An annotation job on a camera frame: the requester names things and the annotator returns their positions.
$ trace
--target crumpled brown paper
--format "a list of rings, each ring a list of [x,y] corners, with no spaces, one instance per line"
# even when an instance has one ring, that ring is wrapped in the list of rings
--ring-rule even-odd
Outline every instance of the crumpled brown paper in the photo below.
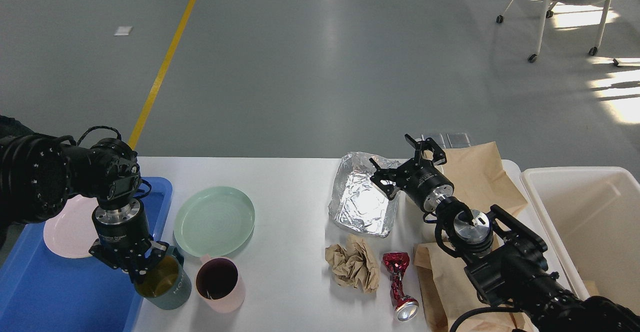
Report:
[[[471,209],[487,212],[492,205],[498,205],[517,216],[527,206],[526,198],[503,170],[495,142],[447,149],[446,161],[441,168],[453,182],[454,196]],[[446,254],[436,243],[416,246],[413,263],[418,271],[424,316],[433,332],[448,332],[465,312],[487,307],[478,301],[476,289],[464,272],[464,261]],[[458,331],[511,332],[516,326],[533,330],[529,318],[521,313],[485,313],[469,318]]]
[[[339,244],[330,245],[324,250],[324,259],[340,286],[362,287],[364,293],[374,293],[378,289],[380,266],[364,238],[350,233],[346,248]]]
[[[478,300],[476,289],[465,274],[465,262],[452,258],[436,243],[416,246],[413,263],[420,280],[425,319],[432,332],[448,332],[462,314],[487,307]],[[458,332],[512,332],[514,328],[532,332],[533,326],[523,313],[483,313],[471,316]]]

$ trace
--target teal mug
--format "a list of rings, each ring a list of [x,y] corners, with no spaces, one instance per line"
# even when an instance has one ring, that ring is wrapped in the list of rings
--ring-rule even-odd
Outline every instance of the teal mug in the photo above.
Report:
[[[178,249],[170,246],[163,259],[144,275],[144,281],[134,283],[135,291],[163,310],[184,305],[192,294],[192,282],[185,273],[184,262]]]

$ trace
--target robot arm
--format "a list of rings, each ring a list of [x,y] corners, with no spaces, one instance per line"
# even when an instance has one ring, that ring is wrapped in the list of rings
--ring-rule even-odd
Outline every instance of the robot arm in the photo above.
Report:
[[[452,325],[452,332],[473,314],[498,311],[525,312],[541,332],[640,332],[640,316],[630,309],[599,296],[582,301],[556,282],[557,272],[546,273],[543,253],[547,244],[526,225],[498,205],[483,213],[453,197],[453,184],[434,167],[445,163],[446,157],[433,139],[418,142],[408,134],[405,138],[415,149],[414,157],[388,169],[371,160],[376,168],[371,181],[390,200],[397,190],[407,193],[425,213],[425,222],[436,224],[438,246],[466,263],[464,272],[478,299],[491,306],[463,314]],[[434,160],[422,157],[427,150]],[[443,231],[453,249],[443,243]],[[491,250],[494,234],[503,245]]]
[[[149,234],[144,204],[134,197],[141,181],[137,153],[119,133],[88,149],[71,136],[0,138],[0,228],[53,218],[76,195],[96,198],[98,240],[89,252],[141,282],[169,247]]]

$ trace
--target aluminum foil tray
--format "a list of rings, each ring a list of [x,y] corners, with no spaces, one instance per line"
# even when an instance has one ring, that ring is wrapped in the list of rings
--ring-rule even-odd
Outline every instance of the aluminum foil tray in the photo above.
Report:
[[[349,152],[342,157],[333,181],[329,216],[339,227],[385,238],[396,218],[398,199],[388,200],[371,182],[375,172],[369,159],[381,168],[397,168],[400,162],[365,152]]]

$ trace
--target plate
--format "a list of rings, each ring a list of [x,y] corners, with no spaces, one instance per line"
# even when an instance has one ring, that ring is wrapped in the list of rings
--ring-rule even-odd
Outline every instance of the plate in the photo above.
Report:
[[[96,207],[95,198],[76,195],[67,200],[62,211],[45,222],[42,234],[46,247],[67,259],[90,257],[89,248],[98,239],[91,220]]]
[[[249,238],[256,211],[249,197],[232,187],[217,186],[191,196],[178,211],[173,235],[195,257],[228,255]]]

